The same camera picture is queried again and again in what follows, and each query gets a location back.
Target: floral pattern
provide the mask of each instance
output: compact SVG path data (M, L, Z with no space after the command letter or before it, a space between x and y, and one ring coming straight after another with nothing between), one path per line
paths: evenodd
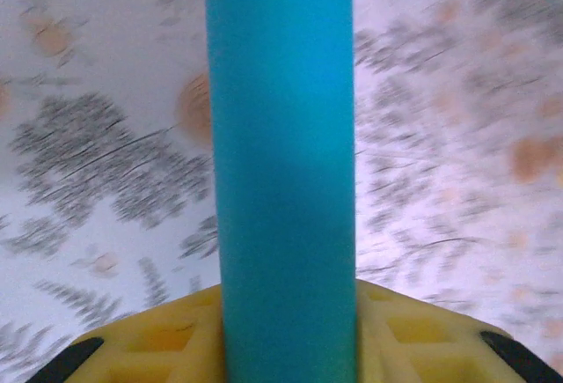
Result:
M219 282L203 0L4 0L0 383ZM357 275L563 372L563 0L355 0Z

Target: blue pole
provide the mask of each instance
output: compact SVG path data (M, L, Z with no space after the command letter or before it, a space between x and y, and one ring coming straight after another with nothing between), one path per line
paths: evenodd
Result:
M230 383L353 383L352 0L206 0Z

